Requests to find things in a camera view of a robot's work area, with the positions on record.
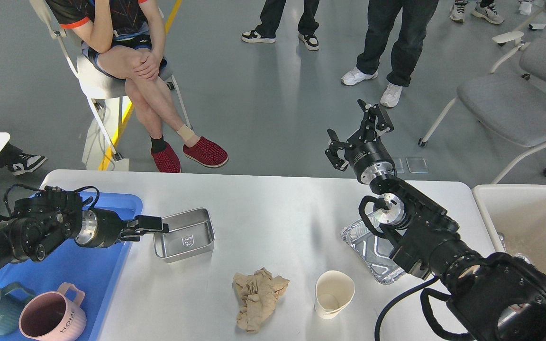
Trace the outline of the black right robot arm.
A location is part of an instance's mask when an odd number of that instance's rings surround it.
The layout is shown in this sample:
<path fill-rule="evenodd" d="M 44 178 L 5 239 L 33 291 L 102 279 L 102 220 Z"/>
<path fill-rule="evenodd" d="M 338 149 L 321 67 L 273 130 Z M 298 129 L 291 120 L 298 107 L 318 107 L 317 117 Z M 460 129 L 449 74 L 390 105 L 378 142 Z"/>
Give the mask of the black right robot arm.
<path fill-rule="evenodd" d="M 431 330 L 449 341 L 546 341 L 546 274 L 504 252 L 484 258 L 469 248 L 459 225 L 444 207 L 396 176 L 381 135 L 393 130 L 379 105 L 358 100 L 364 117 L 346 142 L 328 129 L 325 153 L 334 168 L 351 166 L 373 196 L 358 207 L 365 226 L 388 240 L 390 258 L 407 273 L 432 280 L 397 296 L 379 315 L 380 338 L 386 313 L 404 297 L 420 291 Z"/>

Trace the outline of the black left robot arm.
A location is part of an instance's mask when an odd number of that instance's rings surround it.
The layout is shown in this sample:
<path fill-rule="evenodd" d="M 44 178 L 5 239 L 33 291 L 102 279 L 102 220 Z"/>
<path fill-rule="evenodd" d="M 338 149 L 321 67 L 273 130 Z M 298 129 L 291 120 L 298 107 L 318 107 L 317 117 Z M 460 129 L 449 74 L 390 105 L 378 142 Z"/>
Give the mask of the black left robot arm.
<path fill-rule="evenodd" d="M 35 188 L 33 197 L 18 199 L 8 216 L 0 215 L 0 269 L 9 263 L 43 261 L 65 240 L 84 248 L 108 248 L 118 242 L 138 242 L 148 233 L 168 233 L 159 216 L 137 215 L 121 219 L 116 212 L 82 198 L 76 190 L 47 186 Z"/>

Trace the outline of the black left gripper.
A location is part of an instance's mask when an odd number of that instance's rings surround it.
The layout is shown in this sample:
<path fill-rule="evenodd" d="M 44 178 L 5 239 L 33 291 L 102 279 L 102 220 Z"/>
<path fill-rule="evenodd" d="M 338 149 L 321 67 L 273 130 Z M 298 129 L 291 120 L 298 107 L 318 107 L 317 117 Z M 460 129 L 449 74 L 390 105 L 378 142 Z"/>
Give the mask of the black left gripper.
<path fill-rule="evenodd" d="M 116 212 L 93 208 L 82 211 L 82 228 L 74 241 L 80 247 L 108 248 L 117 242 L 139 242 L 147 233 L 169 233 L 169 225 L 160 216 L 122 220 Z"/>

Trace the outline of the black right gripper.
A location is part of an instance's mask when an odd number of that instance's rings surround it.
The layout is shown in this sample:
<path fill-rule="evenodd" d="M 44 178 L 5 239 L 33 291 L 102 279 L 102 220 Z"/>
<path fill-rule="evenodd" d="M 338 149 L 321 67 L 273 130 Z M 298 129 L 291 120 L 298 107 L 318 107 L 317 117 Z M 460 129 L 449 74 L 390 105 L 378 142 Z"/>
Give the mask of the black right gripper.
<path fill-rule="evenodd" d="M 349 164 L 360 183 L 370 184 L 375 177 L 395 171 L 393 159 L 381 141 L 383 134 L 394 130 L 394 125 L 379 104 L 367 104 L 362 99 L 357 103 L 364 113 L 357 130 L 357 143 L 350 149 L 349 142 L 341 142 L 334 130 L 327 129 L 330 142 L 325 154 L 335 169 L 344 172 Z M 345 150 L 345 159 L 339 157 L 340 150 Z"/>

